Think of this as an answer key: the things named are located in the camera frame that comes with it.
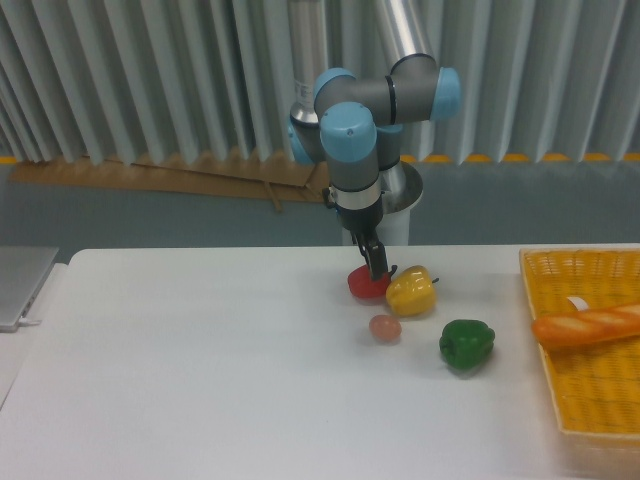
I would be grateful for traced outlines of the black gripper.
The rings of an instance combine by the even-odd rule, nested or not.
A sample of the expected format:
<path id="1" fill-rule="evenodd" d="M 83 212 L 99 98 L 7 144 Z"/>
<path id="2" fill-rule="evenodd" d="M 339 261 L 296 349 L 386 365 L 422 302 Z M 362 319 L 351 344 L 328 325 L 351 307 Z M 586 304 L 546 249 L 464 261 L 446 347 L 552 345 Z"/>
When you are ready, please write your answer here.
<path id="1" fill-rule="evenodd" d="M 367 264 L 370 278 L 380 280 L 388 273 L 386 250 L 376 231 L 383 218 L 382 203 L 375 202 L 356 210 L 337 205 L 336 211 L 342 228 L 348 231 L 351 242 L 358 247 Z"/>

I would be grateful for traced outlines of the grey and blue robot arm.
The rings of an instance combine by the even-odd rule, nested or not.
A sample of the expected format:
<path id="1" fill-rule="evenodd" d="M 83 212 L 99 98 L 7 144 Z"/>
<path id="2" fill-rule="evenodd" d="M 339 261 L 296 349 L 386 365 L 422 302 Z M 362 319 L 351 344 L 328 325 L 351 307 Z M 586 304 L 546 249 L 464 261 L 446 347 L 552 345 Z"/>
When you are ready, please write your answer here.
<path id="1" fill-rule="evenodd" d="M 389 72 L 364 79 L 330 67 L 325 2 L 290 1 L 287 10 L 296 83 L 291 150 L 300 163 L 326 163 L 323 201 L 336 210 L 377 281 L 389 271 L 378 225 L 409 211 L 422 195 L 416 172 L 400 164 L 402 128 L 455 116 L 462 103 L 459 75 L 438 65 L 413 1 L 374 2 Z"/>

